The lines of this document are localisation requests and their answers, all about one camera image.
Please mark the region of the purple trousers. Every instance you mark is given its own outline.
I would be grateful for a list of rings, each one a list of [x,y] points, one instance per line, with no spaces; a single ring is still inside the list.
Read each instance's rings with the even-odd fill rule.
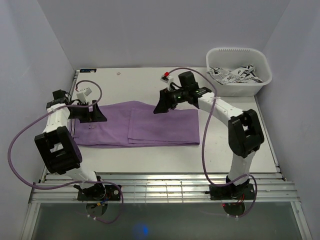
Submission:
[[[197,146],[200,144],[196,109],[170,110],[155,114],[155,106],[127,101],[100,106],[103,122],[71,122],[70,131],[79,146],[136,148]]]

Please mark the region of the white plastic basket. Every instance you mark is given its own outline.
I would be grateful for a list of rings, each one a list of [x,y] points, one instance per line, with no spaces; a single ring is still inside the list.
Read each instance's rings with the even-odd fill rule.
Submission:
[[[230,83],[221,85],[208,74],[210,67],[219,67],[232,71],[246,65],[255,66],[255,73],[263,83]],[[253,97],[273,79],[266,56],[253,48],[213,48],[206,54],[206,71],[211,82],[216,87],[218,95],[221,97]]]

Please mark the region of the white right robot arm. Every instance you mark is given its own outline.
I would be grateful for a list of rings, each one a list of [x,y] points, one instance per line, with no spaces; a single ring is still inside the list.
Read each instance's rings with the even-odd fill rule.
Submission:
[[[242,110],[217,96],[215,88],[199,87],[195,70],[186,70],[178,75],[180,84],[174,83],[169,72],[161,76],[167,87],[159,92],[159,101],[154,114],[174,110],[179,103],[188,103],[208,113],[227,127],[228,145],[232,151],[230,171],[225,183],[210,182],[207,194],[211,200],[244,199],[255,197],[256,187],[250,183],[250,168],[256,152],[265,141],[263,130],[255,110]]]

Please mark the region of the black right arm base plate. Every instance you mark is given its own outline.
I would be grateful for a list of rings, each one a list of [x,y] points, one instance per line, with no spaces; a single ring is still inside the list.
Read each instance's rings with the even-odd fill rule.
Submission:
[[[238,185],[233,184],[217,187],[210,185],[209,191],[206,191],[205,194],[210,195],[211,200],[253,200],[256,194],[253,184],[249,183],[247,185]]]

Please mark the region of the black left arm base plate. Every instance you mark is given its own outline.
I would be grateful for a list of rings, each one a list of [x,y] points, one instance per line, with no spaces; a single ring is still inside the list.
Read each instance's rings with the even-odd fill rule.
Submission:
[[[78,201],[120,201],[121,200],[121,194],[120,191],[116,188],[114,185],[105,184],[104,185],[105,190],[101,190],[99,194],[94,193],[93,195],[85,195],[80,190],[77,194],[77,200]]]

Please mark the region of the black white printed trousers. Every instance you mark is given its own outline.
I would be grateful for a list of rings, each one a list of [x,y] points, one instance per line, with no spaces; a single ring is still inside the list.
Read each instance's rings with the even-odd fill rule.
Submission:
[[[263,83],[256,75],[256,67],[252,64],[240,66],[234,70],[228,70],[221,67],[210,67],[207,73],[221,85]]]

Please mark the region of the aluminium rail frame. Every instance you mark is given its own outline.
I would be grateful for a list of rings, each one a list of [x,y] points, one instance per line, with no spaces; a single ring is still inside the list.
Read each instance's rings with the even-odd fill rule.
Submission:
[[[220,184],[230,169],[232,153],[225,140],[207,137],[207,174],[200,146],[100,148],[81,146],[84,165],[103,180],[122,185],[125,203],[206,203],[210,182]],[[253,159],[259,202],[289,202],[304,240],[312,239],[301,198],[282,174],[268,136]]]

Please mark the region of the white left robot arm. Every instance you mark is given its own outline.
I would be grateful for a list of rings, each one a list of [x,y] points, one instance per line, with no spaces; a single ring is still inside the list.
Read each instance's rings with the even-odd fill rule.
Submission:
[[[86,92],[83,90],[77,96],[77,107],[68,107],[73,102],[68,99],[67,92],[57,90],[53,93],[53,101],[46,104],[48,113],[43,132],[34,137],[35,145],[42,160],[51,174],[66,175],[73,181],[78,181],[75,188],[85,197],[102,200],[106,196],[106,187],[100,183],[101,177],[92,170],[81,166],[83,161],[80,149],[68,129],[69,120],[79,120],[81,123],[106,122],[96,100],[93,100],[93,110],[87,106]]]

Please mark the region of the black blue label sticker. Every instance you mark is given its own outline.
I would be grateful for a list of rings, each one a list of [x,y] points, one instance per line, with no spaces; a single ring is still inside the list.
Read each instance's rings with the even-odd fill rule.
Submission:
[[[96,73],[96,68],[82,68],[79,70],[80,73]]]

